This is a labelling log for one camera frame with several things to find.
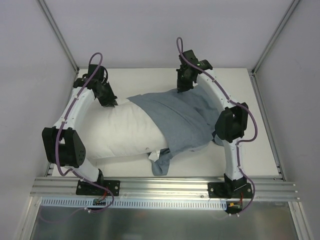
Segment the blue beige striped pillowcase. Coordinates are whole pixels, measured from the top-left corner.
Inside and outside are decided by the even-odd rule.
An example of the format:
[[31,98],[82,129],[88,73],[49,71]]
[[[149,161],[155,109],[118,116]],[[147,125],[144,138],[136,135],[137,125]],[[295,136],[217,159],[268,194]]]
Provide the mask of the blue beige striped pillowcase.
[[201,150],[210,142],[223,145],[215,132],[220,113],[198,85],[185,92],[171,89],[139,94],[129,97],[129,101],[151,118],[167,142],[158,160],[151,164],[154,176],[167,175],[171,159],[180,153]]

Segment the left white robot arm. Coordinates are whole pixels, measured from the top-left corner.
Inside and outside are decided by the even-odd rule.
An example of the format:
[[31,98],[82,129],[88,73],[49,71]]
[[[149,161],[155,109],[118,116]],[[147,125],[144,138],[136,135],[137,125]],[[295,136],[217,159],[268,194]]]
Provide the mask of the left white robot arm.
[[118,105],[116,99],[108,82],[107,69],[90,63],[88,72],[73,83],[71,99],[62,116],[41,133],[48,162],[88,180],[87,189],[93,195],[104,191],[103,174],[86,158],[87,151],[77,130],[94,100],[102,107],[115,107]]

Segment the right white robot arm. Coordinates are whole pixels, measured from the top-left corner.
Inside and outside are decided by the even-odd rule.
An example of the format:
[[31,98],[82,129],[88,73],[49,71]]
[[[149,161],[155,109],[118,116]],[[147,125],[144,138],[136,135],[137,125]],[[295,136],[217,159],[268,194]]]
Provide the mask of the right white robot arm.
[[177,91],[179,93],[193,89],[197,83],[209,99],[213,101],[218,110],[218,120],[214,126],[214,133],[222,142],[225,153],[225,173],[223,183],[210,183],[209,195],[220,198],[246,198],[253,197],[252,186],[241,173],[239,166],[242,160],[241,150],[237,142],[244,136],[248,124],[246,103],[230,102],[227,94],[212,76],[205,74],[206,70],[213,67],[207,60],[199,61],[192,50],[179,51],[180,68],[177,69]]

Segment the white pillow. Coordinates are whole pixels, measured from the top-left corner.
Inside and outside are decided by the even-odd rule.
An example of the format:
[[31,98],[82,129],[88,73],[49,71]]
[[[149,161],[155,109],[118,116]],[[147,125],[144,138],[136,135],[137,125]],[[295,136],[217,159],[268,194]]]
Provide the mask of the white pillow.
[[84,116],[78,134],[89,160],[168,148],[165,136],[144,110],[126,98],[117,103],[115,107],[103,107],[95,100]]

